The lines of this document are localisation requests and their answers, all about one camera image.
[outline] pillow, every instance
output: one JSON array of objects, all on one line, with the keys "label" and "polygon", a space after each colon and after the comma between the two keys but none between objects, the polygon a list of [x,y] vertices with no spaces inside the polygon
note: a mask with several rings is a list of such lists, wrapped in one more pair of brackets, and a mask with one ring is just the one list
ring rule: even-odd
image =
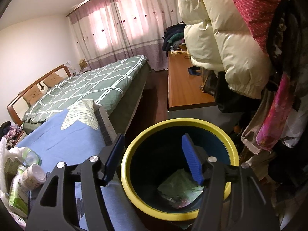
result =
[{"label": "pillow", "polygon": [[46,84],[48,88],[52,88],[53,86],[57,85],[58,83],[62,82],[64,78],[57,75],[56,72],[53,72],[50,76],[48,76],[43,83]]},{"label": "pillow", "polygon": [[31,108],[30,103],[28,103],[24,97],[23,97],[23,100],[27,103],[28,107]]},{"label": "pillow", "polygon": [[23,96],[23,99],[33,106],[39,99],[43,97],[42,91],[38,88],[38,86],[34,85],[31,89],[29,89]]}]

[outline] blue gripper pad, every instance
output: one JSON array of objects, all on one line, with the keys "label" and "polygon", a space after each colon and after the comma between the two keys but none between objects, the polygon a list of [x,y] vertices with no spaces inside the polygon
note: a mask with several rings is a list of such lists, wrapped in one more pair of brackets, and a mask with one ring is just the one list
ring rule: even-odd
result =
[{"label": "blue gripper pad", "polygon": [[202,186],[204,183],[202,173],[203,161],[201,160],[202,158],[196,153],[194,143],[192,142],[189,134],[185,134],[182,137],[182,149],[193,179]]},{"label": "blue gripper pad", "polygon": [[105,174],[104,181],[108,183],[113,179],[113,176],[116,172],[116,168],[118,167],[119,161],[123,155],[123,150],[125,146],[125,138],[124,135],[118,135],[115,139],[115,143],[112,145],[113,149],[107,159],[105,165]]}]

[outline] yellow trash bin rim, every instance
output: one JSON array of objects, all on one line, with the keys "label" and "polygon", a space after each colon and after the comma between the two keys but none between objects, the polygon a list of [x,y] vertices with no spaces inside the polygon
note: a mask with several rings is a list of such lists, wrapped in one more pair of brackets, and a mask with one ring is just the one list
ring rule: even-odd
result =
[{"label": "yellow trash bin rim", "polygon": [[[194,210],[187,213],[167,213],[160,210],[157,210],[155,208],[152,208],[148,204],[146,204],[141,198],[137,195],[137,193],[134,191],[134,188],[132,186],[131,180],[130,180],[130,164],[132,157],[138,148],[138,146],[146,140],[149,136],[152,134],[173,126],[195,126],[198,128],[205,129],[211,133],[213,133],[216,137],[218,137],[221,142],[224,144],[225,148],[227,149],[229,158],[230,158],[230,164],[234,166],[239,166],[239,158],[238,158],[238,152],[235,148],[234,143],[230,139],[230,137],[219,127],[217,127],[214,124],[211,124],[209,122],[199,120],[199,119],[192,119],[192,118],[178,118],[178,119],[171,119],[167,121],[163,121],[160,123],[157,123],[143,132],[141,132],[128,146],[123,160],[121,164],[121,180],[122,185],[124,188],[124,191],[130,201],[138,207],[141,211],[144,213],[166,221],[187,221],[195,219],[198,215],[199,210]],[[231,192],[231,183],[227,183],[224,191],[224,198],[227,198]]]}]

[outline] trash bin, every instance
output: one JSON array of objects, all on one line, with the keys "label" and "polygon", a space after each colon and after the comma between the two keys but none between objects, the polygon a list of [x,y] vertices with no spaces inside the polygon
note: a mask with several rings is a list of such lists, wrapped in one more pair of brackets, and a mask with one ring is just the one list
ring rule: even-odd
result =
[{"label": "trash bin", "polygon": [[[131,202],[144,213],[167,221],[187,221],[198,215],[202,194],[191,204],[174,209],[163,201],[158,186],[178,169],[190,173],[181,140],[188,133],[195,145],[223,163],[238,166],[235,145],[219,127],[202,120],[179,118],[157,123],[140,133],[127,148],[121,180]],[[227,183],[224,197],[231,184]]]}]

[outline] blue blanket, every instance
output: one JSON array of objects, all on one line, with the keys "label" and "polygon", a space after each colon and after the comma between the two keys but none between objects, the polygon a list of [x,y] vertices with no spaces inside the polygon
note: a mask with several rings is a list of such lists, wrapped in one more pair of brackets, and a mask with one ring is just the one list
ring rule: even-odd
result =
[{"label": "blue blanket", "polygon": [[[46,173],[51,172],[60,161],[67,165],[82,163],[106,147],[100,128],[94,130],[79,120],[61,130],[67,113],[68,110],[65,109],[52,116],[17,145],[27,146],[35,151],[42,158],[42,168]],[[115,231],[147,230],[133,210],[116,174],[108,186],[101,187],[101,190]],[[88,230],[82,210],[80,183],[76,183],[75,193],[80,227]]]}]

